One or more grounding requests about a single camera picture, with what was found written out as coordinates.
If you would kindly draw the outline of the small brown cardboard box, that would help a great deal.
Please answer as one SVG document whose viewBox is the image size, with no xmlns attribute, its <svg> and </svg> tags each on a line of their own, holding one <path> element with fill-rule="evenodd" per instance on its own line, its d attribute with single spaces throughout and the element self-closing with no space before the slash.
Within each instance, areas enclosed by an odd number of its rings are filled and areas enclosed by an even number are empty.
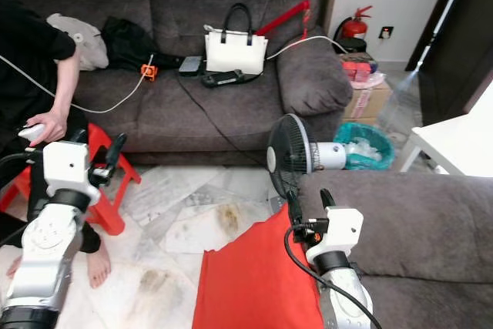
<svg viewBox="0 0 493 329">
<path fill-rule="evenodd" d="M 390 100 L 391 93 L 391 87 L 386 82 L 370 89 L 353 89 L 352 98 L 345 110 L 343 120 L 374 124 L 385 104 Z"/>
</svg>

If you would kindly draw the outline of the teal plastic basket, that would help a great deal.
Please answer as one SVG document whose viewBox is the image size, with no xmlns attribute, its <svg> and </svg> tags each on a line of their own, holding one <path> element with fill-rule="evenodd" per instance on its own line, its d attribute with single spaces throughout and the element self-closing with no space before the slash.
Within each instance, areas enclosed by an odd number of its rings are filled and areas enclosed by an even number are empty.
<svg viewBox="0 0 493 329">
<path fill-rule="evenodd" d="M 346 170 L 389 170 L 397 156 L 390 138 L 372 125 L 343 123 L 334 142 L 344 146 Z"/>
</svg>

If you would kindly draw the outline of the black jacket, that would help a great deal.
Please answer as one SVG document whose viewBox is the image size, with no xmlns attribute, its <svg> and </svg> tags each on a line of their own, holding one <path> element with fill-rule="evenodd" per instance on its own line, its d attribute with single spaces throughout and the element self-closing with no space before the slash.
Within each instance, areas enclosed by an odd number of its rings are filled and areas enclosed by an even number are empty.
<svg viewBox="0 0 493 329">
<path fill-rule="evenodd" d="M 144 64 L 158 69 L 178 69 L 184 61 L 182 55 L 161 52 L 147 31 L 124 18 L 109 16 L 103 23 L 101 37 L 108 49 L 107 69 L 140 72 Z"/>
</svg>

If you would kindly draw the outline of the grey plush cushion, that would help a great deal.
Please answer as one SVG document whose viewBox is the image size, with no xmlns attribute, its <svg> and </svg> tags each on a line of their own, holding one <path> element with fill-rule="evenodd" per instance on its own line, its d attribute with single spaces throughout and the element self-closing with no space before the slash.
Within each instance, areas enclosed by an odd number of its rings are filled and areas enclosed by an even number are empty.
<svg viewBox="0 0 493 329">
<path fill-rule="evenodd" d="M 81 71 L 108 68 L 108 47 L 106 47 L 105 40 L 102 39 L 101 30 L 83 20 L 67 18 L 61 13 L 52 13 L 52 15 L 47 16 L 46 22 L 54 29 L 68 34 L 77 44 L 80 55 L 79 69 Z"/>
</svg>

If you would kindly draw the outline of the dark door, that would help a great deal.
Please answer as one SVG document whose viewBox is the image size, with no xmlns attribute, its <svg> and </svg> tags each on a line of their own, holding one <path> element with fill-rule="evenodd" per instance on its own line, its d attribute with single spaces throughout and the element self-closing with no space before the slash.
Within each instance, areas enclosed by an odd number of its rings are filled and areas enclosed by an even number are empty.
<svg viewBox="0 0 493 329">
<path fill-rule="evenodd" d="M 423 124 L 471 111 L 493 82 L 493 0 L 437 0 L 406 69 Z"/>
</svg>

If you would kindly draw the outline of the white handheld controller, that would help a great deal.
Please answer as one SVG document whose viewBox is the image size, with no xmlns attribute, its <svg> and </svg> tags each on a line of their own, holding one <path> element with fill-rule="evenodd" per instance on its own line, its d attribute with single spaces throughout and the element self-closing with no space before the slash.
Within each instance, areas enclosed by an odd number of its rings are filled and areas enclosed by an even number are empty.
<svg viewBox="0 0 493 329">
<path fill-rule="evenodd" d="M 42 138 L 43 134 L 45 134 L 45 125 L 43 124 L 35 124 L 25 127 L 18 132 L 18 136 L 20 136 L 20 138 L 29 142 L 35 142 L 37 139 Z"/>
</svg>

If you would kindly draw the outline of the white table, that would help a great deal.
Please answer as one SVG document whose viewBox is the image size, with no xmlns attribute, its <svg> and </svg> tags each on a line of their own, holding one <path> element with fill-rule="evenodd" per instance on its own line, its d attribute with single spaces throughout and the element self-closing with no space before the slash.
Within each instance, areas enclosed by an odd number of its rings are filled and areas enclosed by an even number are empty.
<svg viewBox="0 0 493 329">
<path fill-rule="evenodd" d="M 493 178 L 493 78 L 468 113 L 412 128 L 394 169 L 408 171 L 422 152 L 450 174 Z"/>
</svg>

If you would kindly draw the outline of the red packaged box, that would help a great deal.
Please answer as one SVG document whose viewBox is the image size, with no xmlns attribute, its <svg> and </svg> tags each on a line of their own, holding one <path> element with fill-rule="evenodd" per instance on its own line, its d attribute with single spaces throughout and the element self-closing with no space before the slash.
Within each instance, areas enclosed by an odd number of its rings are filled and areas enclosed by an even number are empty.
<svg viewBox="0 0 493 329">
<path fill-rule="evenodd" d="M 367 53 L 343 53 L 338 57 L 348 76 L 350 85 L 355 89 L 373 89 L 385 80 L 385 74 L 379 72 L 379 62 Z"/>
</svg>

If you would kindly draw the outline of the red pillow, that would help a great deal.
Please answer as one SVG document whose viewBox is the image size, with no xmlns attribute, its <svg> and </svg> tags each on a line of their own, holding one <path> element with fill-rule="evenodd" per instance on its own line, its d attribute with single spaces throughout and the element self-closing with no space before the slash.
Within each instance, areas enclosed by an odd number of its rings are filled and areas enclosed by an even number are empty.
<svg viewBox="0 0 493 329">
<path fill-rule="evenodd" d="M 316 282 L 287 255 L 289 212 L 205 251 L 193 329 L 324 329 Z"/>
</svg>

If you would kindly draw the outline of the person in black clothes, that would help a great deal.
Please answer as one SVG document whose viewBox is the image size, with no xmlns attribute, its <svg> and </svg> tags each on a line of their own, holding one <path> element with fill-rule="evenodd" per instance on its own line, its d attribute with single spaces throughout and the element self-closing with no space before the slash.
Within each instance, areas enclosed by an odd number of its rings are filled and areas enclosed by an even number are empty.
<svg viewBox="0 0 493 329">
<path fill-rule="evenodd" d="M 10 61 L 14 66 L 1 62 L 0 159 L 25 152 L 30 142 L 20 138 L 18 132 L 22 128 L 29 127 L 27 125 L 29 118 L 52 110 L 54 96 L 43 92 L 31 82 L 31 79 L 50 92 L 55 92 L 56 63 L 77 53 L 77 44 L 68 34 L 54 29 L 27 5 L 19 0 L 0 0 L 0 57 Z M 77 129 L 88 129 L 88 125 L 89 121 L 85 114 L 72 106 L 62 139 L 74 134 Z M 38 206 L 42 205 L 42 200 L 49 198 L 42 163 L 32 166 L 31 175 L 29 219 L 38 215 Z M 14 235 L 8 240 L 7 245 L 22 247 L 22 233 L 18 231 L 28 221 L 7 213 L 1 213 L 0 217 L 1 240 L 8 235 Z M 82 233 L 83 242 L 80 251 L 86 253 L 89 286 L 98 289 L 112 272 L 109 252 L 102 245 L 101 237 L 91 224 L 85 223 Z"/>
</svg>

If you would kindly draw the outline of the red fire extinguisher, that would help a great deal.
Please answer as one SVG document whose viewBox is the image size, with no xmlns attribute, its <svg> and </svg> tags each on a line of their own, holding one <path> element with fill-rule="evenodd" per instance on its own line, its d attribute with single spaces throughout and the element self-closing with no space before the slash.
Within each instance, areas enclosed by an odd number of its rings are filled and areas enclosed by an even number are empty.
<svg viewBox="0 0 493 329">
<path fill-rule="evenodd" d="M 334 41 L 339 44 L 336 47 L 339 53 L 365 53 L 367 51 L 365 41 L 367 23 L 364 22 L 364 18 L 370 18 L 366 15 L 366 11 L 371 8 L 373 5 L 359 8 L 351 18 L 346 18 L 339 24 L 334 33 Z"/>
</svg>

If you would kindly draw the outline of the black phone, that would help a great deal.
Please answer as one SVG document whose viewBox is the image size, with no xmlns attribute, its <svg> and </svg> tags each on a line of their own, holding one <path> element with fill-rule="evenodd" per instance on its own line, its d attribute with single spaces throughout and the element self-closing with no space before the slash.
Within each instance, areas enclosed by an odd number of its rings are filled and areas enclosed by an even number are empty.
<svg viewBox="0 0 493 329">
<path fill-rule="evenodd" d="M 203 57 L 201 55 L 188 55 L 183 59 L 182 65 L 179 66 L 177 72 L 183 78 L 194 78 L 202 73 Z"/>
</svg>

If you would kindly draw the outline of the black floor fan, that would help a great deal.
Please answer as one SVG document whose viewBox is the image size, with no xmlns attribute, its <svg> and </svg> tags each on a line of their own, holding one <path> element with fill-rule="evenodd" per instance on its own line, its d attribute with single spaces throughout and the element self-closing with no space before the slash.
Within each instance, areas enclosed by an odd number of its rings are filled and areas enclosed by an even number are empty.
<svg viewBox="0 0 493 329">
<path fill-rule="evenodd" d="M 284 199 L 298 195 L 300 177 L 316 170 L 342 170 L 347 153 L 342 143 L 313 142 L 295 114 L 279 118 L 270 132 L 267 169 L 274 189 Z"/>
</svg>

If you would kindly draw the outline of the short grey fabric sofa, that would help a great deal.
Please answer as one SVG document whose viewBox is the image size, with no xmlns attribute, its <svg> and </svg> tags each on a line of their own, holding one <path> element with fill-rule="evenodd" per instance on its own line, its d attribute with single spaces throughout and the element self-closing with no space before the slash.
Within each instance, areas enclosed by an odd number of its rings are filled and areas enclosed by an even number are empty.
<svg viewBox="0 0 493 329">
<path fill-rule="evenodd" d="M 493 178 L 318 171 L 300 181 L 306 219 L 321 190 L 365 217 L 350 260 L 384 329 L 493 329 Z"/>
</svg>

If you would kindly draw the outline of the person's left hand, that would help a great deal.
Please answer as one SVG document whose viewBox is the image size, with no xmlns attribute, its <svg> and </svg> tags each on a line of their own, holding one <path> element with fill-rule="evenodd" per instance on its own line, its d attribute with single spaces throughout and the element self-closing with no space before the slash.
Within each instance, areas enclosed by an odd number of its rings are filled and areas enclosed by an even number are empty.
<svg viewBox="0 0 493 329">
<path fill-rule="evenodd" d="M 53 109 L 45 113 L 40 113 L 27 121 L 28 126 L 42 125 L 42 132 L 38 138 L 33 139 L 29 145 L 36 147 L 40 143 L 51 143 L 62 139 L 66 132 L 68 112 L 64 109 Z"/>
</svg>

